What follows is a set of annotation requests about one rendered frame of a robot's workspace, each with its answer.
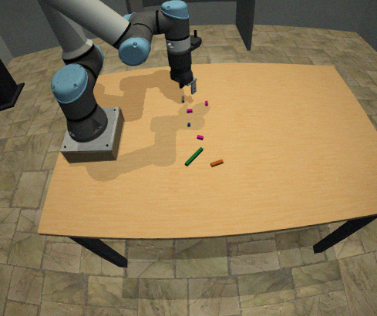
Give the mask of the green rod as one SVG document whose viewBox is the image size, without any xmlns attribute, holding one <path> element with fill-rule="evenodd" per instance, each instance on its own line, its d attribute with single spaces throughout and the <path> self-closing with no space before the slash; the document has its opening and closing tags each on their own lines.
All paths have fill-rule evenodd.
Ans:
<svg viewBox="0 0 377 316">
<path fill-rule="evenodd" d="M 190 163 L 203 151 L 204 149 L 201 147 L 186 163 L 186 166 L 189 166 Z"/>
</svg>

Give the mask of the orange rod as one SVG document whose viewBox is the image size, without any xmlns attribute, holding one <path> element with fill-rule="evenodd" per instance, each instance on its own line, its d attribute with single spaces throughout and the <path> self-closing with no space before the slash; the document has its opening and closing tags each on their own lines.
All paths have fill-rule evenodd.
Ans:
<svg viewBox="0 0 377 316">
<path fill-rule="evenodd" d="M 211 167 L 213 167 L 213 166 L 220 165 L 220 164 L 222 164 L 222 163 L 224 163 L 223 160 L 218 160 L 218 161 L 215 161 L 215 162 L 210 163 L 210 165 L 211 165 Z"/>
</svg>

